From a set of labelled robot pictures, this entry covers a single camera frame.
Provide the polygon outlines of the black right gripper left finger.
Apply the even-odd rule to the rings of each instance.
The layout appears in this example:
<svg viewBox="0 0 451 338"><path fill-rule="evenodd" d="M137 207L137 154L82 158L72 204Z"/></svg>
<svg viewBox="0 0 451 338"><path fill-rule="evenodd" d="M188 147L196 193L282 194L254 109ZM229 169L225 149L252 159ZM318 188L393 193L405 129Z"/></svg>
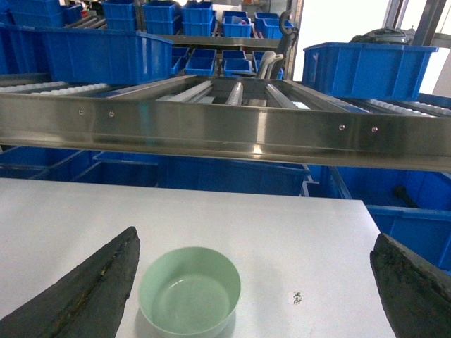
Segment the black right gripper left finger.
<svg viewBox="0 0 451 338"><path fill-rule="evenodd" d="M2 337L115 337L140 259L129 227L1 319Z"/></svg>

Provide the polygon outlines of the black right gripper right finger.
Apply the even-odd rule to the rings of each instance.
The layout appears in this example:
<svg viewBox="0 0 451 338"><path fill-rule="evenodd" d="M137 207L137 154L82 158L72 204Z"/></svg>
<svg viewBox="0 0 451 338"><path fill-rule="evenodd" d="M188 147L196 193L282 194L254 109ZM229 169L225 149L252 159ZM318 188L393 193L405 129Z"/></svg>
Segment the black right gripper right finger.
<svg viewBox="0 0 451 338"><path fill-rule="evenodd" d="M396 337L450 336L450 276L387 234L377 236L370 264Z"/></svg>

